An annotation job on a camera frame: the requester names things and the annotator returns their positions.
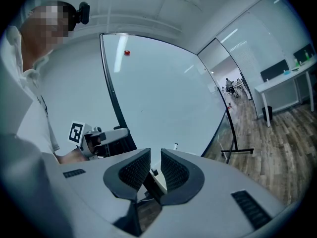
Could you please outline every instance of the hand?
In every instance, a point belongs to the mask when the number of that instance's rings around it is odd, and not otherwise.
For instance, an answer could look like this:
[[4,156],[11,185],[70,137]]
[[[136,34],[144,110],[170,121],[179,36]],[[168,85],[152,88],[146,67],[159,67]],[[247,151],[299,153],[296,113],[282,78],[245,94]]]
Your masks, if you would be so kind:
[[58,161],[61,164],[77,163],[86,160],[88,160],[87,157],[81,153],[79,148],[72,150],[64,156],[58,156]]

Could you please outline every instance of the robotic arm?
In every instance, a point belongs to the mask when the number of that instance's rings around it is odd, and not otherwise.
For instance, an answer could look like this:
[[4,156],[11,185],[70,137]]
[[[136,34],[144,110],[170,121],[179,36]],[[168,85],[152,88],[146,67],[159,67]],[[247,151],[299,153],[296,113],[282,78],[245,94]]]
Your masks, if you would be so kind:
[[110,156],[108,145],[129,135],[129,129],[119,128],[102,131],[82,122],[73,121],[68,141],[75,144],[88,159],[97,159],[97,154]]

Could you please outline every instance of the black mesh pad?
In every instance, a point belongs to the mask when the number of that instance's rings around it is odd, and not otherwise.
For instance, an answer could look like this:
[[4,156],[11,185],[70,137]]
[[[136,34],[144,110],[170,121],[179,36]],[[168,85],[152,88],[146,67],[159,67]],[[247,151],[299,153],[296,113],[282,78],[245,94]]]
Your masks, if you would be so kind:
[[151,156],[150,152],[147,152],[135,161],[121,168],[119,171],[119,178],[126,185],[129,185],[138,191],[147,177],[150,167]]
[[204,173],[197,165],[166,149],[161,149],[160,168],[167,187],[167,195],[160,199],[162,206],[187,203],[204,185]]
[[109,167],[104,174],[104,183],[118,198],[137,201],[137,192],[151,167],[151,150],[138,154]]
[[160,169],[164,174],[168,193],[179,188],[188,180],[188,169],[163,152],[161,152]]

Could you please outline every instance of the white desk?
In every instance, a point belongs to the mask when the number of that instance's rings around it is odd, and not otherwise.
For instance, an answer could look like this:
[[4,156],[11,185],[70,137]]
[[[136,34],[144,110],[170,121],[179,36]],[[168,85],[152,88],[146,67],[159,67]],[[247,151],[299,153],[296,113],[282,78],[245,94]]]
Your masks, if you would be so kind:
[[242,86],[242,85],[243,85],[243,82],[240,82],[240,83],[237,83],[237,84],[233,85],[233,87],[237,88],[237,87]]
[[266,103],[266,98],[265,98],[265,92],[268,90],[273,89],[274,87],[279,86],[280,84],[286,83],[289,80],[294,80],[295,86],[296,86],[296,93],[297,93],[297,98],[300,103],[302,103],[302,98],[300,96],[299,88],[297,81],[295,80],[297,77],[306,74],[306,79],[307,79],[307,84],[308,84],[308,89],[309,89],[309,96],[311,100],[311,111],[314,111],[314,99],[313,99],[313,89],[312,89],[312,84],[311,84],[311,79],[309,76],[309,69],[316,64],[317,58],[316,56],[313,56],[309,61],[306,61],[303,63],[302,66],[299,67],[298,71],[292,71],[290,74],[284,75],[281,74],[261,85],[258,85],[255,87],[256,91],[262,95],[263,102],[264,102],[264,107],[265,107],[265,113],[266,113],[266,120],[267,120],[267,126],[270,127],[270,122],[269,122],[269,115],[268,115],[268,108],[267,108],[267,103]]

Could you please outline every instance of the ceiling light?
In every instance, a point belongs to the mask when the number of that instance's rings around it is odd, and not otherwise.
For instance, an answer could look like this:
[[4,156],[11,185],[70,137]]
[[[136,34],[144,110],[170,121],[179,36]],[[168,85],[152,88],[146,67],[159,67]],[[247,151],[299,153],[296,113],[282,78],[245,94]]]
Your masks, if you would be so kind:
[[279,2],[279,1],[281,1],[281,0],[275,0],[275,1],[273,2],[273,4],[276,4],[276,3]]
[[239,46],[245,44],[247,41],[240,42],[238,45],[234,46],[232,49],[230,49],[230,52],[233,51],[234,49],[238,48]]
[[128,35],[121,35],[118,41],[117,53],[114,61],[114,70],[113,72],[118,73],[121,70],[122,58],[125,50],[125,45],[128,41]]
[[221,43],[223,43],[226,39],[228,39],[231,35],[233,35],[236,31],[238,31],[238,28],[236,28],[235,30],[233,30],[226,38],[224,38]]
[[194,65],[190,66],[187,70],[184,71],[184,73],[188,72]]

